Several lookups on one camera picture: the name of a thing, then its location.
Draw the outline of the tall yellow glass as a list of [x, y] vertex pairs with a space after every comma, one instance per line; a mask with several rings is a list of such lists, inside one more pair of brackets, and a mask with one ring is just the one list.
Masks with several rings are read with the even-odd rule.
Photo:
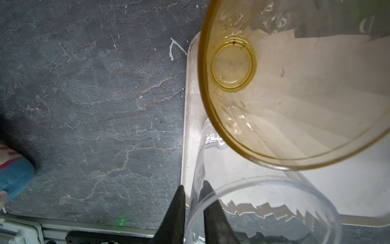
[[390, 3], [211, 1], [198, 77], [212, 125], [246, 159], [340, 162], [390, 132]]

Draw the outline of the clear glass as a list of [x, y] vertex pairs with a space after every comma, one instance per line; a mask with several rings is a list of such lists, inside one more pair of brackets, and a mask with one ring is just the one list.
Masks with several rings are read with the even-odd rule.
[[188, 244], [205, 244], [203, 181], [215, 190], [240, 244], [339, 244], [339, 214], [295, 171], [255, 164], [237, 154], [209, 120], [202, 129], [185, 231]]

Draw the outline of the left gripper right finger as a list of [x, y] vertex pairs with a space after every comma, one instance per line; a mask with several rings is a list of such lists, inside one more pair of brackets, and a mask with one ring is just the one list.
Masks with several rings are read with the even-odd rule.
[[200, 197], [213, 200], [203, 211], [206, 244], [239, 244], [240, 241], [232, 230], [230, 223], [219, 203], [219, 198], [211, 184], [203, 181]]

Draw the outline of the beige plastic tray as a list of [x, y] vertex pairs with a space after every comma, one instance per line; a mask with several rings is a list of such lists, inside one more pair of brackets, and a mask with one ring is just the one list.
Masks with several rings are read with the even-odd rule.
[[[207, 114], [198, 82], [200, 34], [187, 55], [181, 184], [190, 203], [196, 159]], [[346, 225], [385, 227], [390, 224], [390, 136], [356, 156], [302, 175], [336, 207]]]

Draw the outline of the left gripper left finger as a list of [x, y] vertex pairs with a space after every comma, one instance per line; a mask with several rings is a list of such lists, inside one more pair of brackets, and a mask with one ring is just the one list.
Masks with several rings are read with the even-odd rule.
[[185, 229], [185, 191], [180, 185], [168, 211], [149, 244], [183, 244]]

